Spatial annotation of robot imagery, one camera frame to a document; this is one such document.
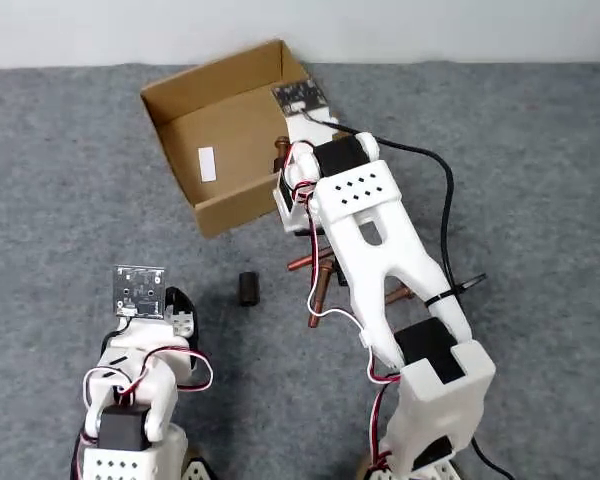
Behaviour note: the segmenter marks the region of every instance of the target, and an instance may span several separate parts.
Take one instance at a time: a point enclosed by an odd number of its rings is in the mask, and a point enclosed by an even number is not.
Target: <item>copper pipe fitting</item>
[[[384,304],[391,305],[394,302],[402,298],[413,298],[416,296],[409,287],[407,287],[404,283],[400,284],[401,286],[396,288],[393,292],[389,292],[384,296]]]
[[[333,248],[331,247],[324,247],[318,250],[318,260],[322,260],[330,255],[333,255]],[[311,265],[311,255],[296,258],[294,261],[287,263],[287,270],[293,272],[294,270],[306,267],[307,265]]]
[[[322,313],[322,307],[324,306],[324,299],[327,296],[327,289],[329,288],[329,280],[331,280],[331,274],[333,273],[335,263],[333,260],[325,260],[320,264],[318,268],[318,284],[314,293],[313,311],[316,313]],[[316,328],[320,323],[320,317],[311,314],[309,316],[309,328]]]
[[[278,149],[278,156],[273,161],[273,173],[276,173],[284,165],[291,144],[289,143],[289,137],[278,137],[273,144]]]

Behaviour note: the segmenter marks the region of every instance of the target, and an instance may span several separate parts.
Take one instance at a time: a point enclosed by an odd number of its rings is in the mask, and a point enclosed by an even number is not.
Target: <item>circuit board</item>
[[[286,117],[326,107],[327,99],[313,79],[289,83],[271,89]]]
[[[165,269],[116,265],[113,311],[118,317],[164,318]]]

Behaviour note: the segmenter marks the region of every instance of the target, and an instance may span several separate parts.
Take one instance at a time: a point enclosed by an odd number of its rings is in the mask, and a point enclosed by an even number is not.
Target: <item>open cardboard box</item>
[[[275,209],[274,141],[287,135],[287,123],[271,88],[308,78],[286,44],[275,40],[142,90],[205,237]],[[214,181],[202,181],[198,149],[204,147],[213,147]]]

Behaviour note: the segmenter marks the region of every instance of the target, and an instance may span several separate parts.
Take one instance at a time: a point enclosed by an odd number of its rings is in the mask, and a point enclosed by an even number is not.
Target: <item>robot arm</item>
[[[285,229],[306,228],[309,217],[322,227],[349,285],[363,344],[399,371],[400,400],[381,447],[391,452],[394,478],[410,478],[469,444],[495,366],[472,339],[455,296],[446,294],[451,286],[424,249],[375,139],[361,133],[314,149],[298,145],[291,157],[274,191]],[[284,201],[293,197],[285,188],[293,192],[301,181],[315,185],[306,211],[293,198]],[[362,235],[369,222],[380,245]],[[392,332],[384,311],[387,275],[426,302],[432,317]]]
[[[78,445],[86,448],[83,461],[80,448],[74,454],[72,479],[213,478],[201,459],[185,462],[187,437],[171,423],[178,390],[206,390],[213,370],[197,351],[193,304],[178,289],[165,289],[163,280],[163,269],[115,268],[120,325],[84,378],[87,413]],[[184,386],[200,361],[209,369],[208,381]]]

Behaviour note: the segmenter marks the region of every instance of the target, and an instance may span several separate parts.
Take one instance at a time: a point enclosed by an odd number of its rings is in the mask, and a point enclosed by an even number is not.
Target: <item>black cylinder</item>
[[[242,272],[238,278],[238,303],[253,307],[260,302],[260,282],[257,272]]]

